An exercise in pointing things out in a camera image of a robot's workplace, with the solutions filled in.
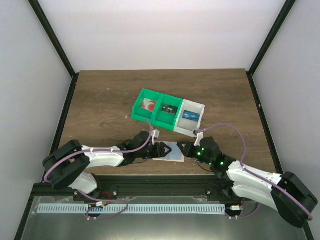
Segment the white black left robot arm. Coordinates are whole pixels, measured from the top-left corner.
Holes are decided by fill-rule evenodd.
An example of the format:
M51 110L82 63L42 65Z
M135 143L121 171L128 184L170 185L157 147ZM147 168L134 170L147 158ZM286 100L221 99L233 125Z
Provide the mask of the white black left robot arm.
M96 167L124 167L136 159L164 158L172 148L164 142L154 142L158 131L141 131L133 139L112 147L89 147L71 140L46 157L42 164L45 169L44 181L54 190L72 188L84 192L89 201L97 202L102 189L93 174L85 170Z

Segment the middle green plastic bin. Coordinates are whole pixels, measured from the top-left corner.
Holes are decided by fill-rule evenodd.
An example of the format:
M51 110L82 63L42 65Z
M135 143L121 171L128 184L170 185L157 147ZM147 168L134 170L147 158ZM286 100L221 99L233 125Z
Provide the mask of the middle green plastic bin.
M154 126L173 131L182 103L182 98L161 93L159 99L156 101L156 105L152 113L152 124ZM163 110L165 105L173 108L172 113Z

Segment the left green plastic bin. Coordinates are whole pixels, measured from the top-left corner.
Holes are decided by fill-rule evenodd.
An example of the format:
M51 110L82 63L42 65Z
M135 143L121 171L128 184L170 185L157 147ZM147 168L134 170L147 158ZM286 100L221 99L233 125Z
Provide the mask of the left green plastic bin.
M132 113L131 113L132 119L137 121L142 121L144 119L147 119L152 124L153 112L143 109L141 105L145 98L157 101L160 97L160 94L162 93L143 88L139 96L137 97L135 104L132 107Z

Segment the white plastic bin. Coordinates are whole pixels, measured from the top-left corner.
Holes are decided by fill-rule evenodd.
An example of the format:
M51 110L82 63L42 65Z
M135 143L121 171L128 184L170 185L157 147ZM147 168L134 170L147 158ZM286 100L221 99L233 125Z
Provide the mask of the white plastic bin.
M201 127L204 112L204 104L184 99L173 131L191 138L195 137L196 131Z

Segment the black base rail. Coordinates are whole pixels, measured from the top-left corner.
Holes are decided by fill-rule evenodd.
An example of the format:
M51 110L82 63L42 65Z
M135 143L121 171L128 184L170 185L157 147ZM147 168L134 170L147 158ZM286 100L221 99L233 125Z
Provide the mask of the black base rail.
M195 197L221 203L239 202L236 184L214 175L97 175L100 197Z

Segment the black VIP credit card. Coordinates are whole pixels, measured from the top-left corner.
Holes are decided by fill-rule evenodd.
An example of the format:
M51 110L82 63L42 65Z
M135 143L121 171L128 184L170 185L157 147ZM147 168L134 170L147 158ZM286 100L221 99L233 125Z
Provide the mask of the black VIP credit card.
M164 104L161 111L165 112L165 113L168 113L168 114L176 115L177 111L178 111L178 107L172 106L172 105L168 105L168 104Z

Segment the green plastic bin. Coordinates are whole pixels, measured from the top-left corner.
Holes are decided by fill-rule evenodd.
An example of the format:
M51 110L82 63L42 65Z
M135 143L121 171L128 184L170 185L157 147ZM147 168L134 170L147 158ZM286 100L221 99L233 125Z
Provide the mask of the green plastic bin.
M137 121L142 121L144 119L147 119L152 124L153 112L143 109L141 105L145 98L157 101L160 97L160 94L162 93L143 88L139 96L137 97L135 104L132 107L132 113L131 113L132 119Z
M182 103L182 98L161 93L159 99L156 101L156 105L152 113L152 124L154 126L173 131ZM172 113L163 110L165 105L173 108Z

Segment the blue VIP credit card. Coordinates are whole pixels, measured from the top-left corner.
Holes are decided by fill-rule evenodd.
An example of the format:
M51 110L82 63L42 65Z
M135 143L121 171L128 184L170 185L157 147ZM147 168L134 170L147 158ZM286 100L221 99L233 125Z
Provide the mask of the blue VIP credit card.
M200 114L196 112L191 112L188 110L184 110L182 114L182 118L194 122L198 122L200 119Z

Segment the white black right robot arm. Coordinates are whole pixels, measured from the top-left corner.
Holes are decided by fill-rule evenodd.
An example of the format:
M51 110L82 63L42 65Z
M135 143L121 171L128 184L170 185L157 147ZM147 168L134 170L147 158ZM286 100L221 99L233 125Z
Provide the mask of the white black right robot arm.
M238 197L253 200L277 211L296 228L313 219L318 200L294 173L272 173L245 165L222 153L211 136L196 142L178 142L177 146L185 157L209 165L217 178L233 182L222 188L225 200L232 202Z

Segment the black right frame post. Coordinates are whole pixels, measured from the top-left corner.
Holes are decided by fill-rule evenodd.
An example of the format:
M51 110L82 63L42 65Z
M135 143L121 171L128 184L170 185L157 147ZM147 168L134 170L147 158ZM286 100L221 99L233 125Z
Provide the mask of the black right frame post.
M251 64L249 70L246 72L248 77L253 77L253 75L257 71L295 3L296 0L286 0L284 2L253 63Z

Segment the black left frame post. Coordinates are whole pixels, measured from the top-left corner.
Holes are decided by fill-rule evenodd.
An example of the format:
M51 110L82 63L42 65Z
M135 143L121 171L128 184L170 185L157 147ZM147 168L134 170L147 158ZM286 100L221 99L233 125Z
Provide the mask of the black left frame post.
M47 34L50 42L52 43L55 51L57 52L59 58L61 59L68 74L70 75L71 78L74 78L77 74L69 58L67 57L54 29L52 28L50 21L48 20L40 2L38 0L28 0L28 2L32 10L34 11L37 19L39 20L41 26L43 27L45 33Z

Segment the beige leather card holder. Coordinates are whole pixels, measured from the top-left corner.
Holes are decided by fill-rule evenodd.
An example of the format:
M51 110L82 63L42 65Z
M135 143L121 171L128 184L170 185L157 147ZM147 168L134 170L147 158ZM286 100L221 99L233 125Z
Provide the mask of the beige leather card holder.
M164 141L164 143L171 148L171 152L165 157L153 158L155 161L165 161L165 162L175 162L184 163L185 156L182 154L181 150L177 146L177 142Z

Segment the black frame post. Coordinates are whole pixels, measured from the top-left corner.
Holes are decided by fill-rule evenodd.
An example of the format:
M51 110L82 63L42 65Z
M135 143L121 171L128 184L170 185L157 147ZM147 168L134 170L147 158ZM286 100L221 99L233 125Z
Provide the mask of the black frame post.
M296 0L286 0L284 2L253 63L251 64L249 70L246 72L248 77L253 77L253 75L257 71L295 3Z
M57 52L59 58L61 59L68 74L70 75L71 78L74 78L77 74L69 58L67 57L54 29L52 28L50 21L48 20L40 2L38 0L28 0L28 2L32 10L34 11L37 19L39 20L41 26L43 27L45 33L47 34L50 42L52 43L55 51Z

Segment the metal sheet front plate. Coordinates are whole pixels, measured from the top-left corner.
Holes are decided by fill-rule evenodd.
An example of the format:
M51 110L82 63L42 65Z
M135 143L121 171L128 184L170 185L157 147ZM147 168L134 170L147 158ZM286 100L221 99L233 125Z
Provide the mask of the metal sheet front plate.
M39 204L86 204L71 197L37 197L24 240L305 240L306 233L266 206L247 202L241 217L225 214L37 213ZM195 198L134 198L129 204L215 204Z

